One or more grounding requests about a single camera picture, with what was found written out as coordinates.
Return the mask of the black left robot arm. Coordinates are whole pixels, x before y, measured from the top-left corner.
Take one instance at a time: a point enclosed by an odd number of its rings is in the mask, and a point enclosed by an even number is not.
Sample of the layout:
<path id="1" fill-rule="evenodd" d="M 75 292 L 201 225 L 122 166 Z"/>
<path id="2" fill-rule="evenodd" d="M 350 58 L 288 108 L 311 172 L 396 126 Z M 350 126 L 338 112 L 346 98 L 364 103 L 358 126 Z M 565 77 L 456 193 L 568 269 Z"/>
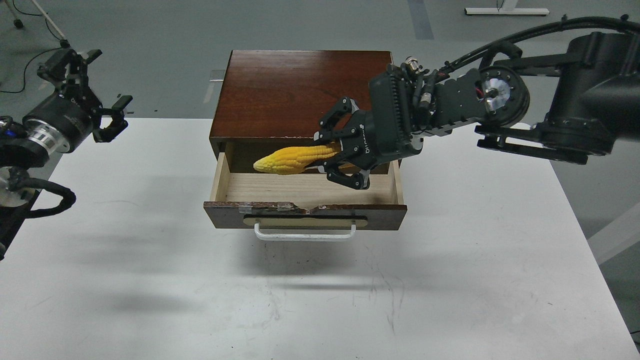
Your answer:
<path id="1" fill-rule="evenodd" d="M 89 64 L 102 55 L 96 48 L 82 55 L 73 48 L 57 48 L 39 65 L 38 76 L 54 86 L 50 96 L 15 121 L 1 117 L 1 255 L 26 219 L 61 214 L 76 202 L 68 187 L 30 174 L 45 167 L 54 153 L 69 154 L 87 137 L 111 142 L 127 127 L 130 95 L 120 95 L 104 107 L 89 85 Z"/>

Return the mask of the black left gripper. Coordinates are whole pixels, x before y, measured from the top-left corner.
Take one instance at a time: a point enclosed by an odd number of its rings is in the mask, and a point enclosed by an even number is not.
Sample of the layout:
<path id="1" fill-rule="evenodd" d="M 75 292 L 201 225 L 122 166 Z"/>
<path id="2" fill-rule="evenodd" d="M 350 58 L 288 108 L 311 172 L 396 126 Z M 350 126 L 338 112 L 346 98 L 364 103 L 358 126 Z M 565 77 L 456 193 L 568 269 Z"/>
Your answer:
<path id="1" fill-rule="evenodd" d="M 126 107 L 133 96 L 119 96 L 111 108 L 104 108 L 89 87 L 89 64 L 102 54 L 95 48 L 85 58 L 73 48 L 60 48 L 39 64 L 37 75 L 52 84 L 55 91 L 23 117 L 28 141 L 48 154 L 66 154 L 76 150 L 91 132 L 96 143 L 105 143 L 128 127 Z M 111 122 L 101 128 L 103 116 L 109 116 Z"/>

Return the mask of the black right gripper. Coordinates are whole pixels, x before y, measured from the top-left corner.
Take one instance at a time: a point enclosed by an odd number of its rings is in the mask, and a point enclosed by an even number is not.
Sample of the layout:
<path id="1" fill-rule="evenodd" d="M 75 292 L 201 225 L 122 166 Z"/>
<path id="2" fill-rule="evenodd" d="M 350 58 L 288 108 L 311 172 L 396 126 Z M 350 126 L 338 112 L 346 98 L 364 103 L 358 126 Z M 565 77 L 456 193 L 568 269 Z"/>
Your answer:
<path id="1" fill-rule="evenodd" d="M 329 182 L 354 190 L 370 187 L 370 171 L 389 162 L 418 155 L 423 150 L 426 116 L 426 72 L 418 69 L 386 69 L 368 84 L 371 108 L 359 109 L 356 101 L 343 96 L 318 121 L 314 143 L 338 141 L 340 152 L 317 161 Z M 346 124 L 336 125 L 345 116 Z M 339 168 L 354 165 L 361 171 L 348 175 Z"/>

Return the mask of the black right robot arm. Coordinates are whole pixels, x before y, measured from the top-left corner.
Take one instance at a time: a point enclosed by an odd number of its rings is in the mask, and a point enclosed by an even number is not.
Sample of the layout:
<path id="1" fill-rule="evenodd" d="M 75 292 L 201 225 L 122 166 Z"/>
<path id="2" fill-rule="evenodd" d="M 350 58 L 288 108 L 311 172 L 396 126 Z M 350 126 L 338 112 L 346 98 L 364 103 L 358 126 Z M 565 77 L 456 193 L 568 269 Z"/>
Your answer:
<path id="1" fill-rule="evenodd" d="M 441 68 L 414 58 L 368 84 L 371 109 L 341 98 L 314 134 L 338 153 L 311 166 L 330 182 L 370 187 L 370 172 L 421 153 L 425 137 L 475 125 L 478 147 L 583 165 L 639 140 L 640 26 L 588 16 L 521 30 Z"/>

